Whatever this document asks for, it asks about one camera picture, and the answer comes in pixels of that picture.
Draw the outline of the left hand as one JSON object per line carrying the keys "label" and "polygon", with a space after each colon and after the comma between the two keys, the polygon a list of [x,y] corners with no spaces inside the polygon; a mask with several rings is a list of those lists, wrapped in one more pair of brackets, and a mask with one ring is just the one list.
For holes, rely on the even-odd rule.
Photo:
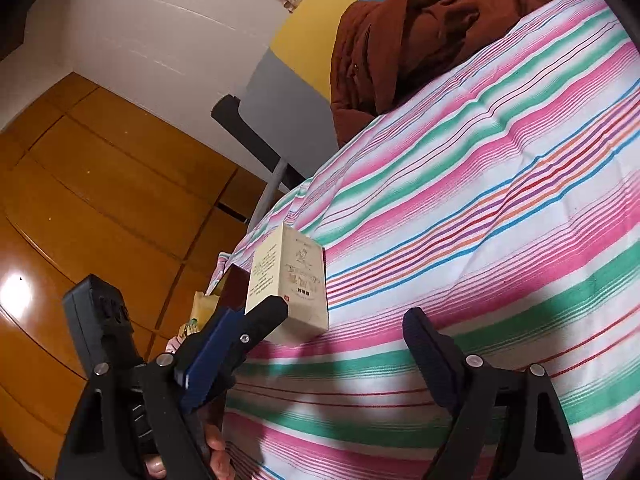
{"label": "left hand", "polygon": [[[210,448],[209,467],[213,474],[221,480],[233,480],[235,470],[231,466],[231,457],[227,453],[226,441],[220,430],[212,424],[206,424],[204,436],[206,444]],[[165,479],[167,477],[167,471],[160,456],[148,457],[145,460],[145,466],[151,478]]]}

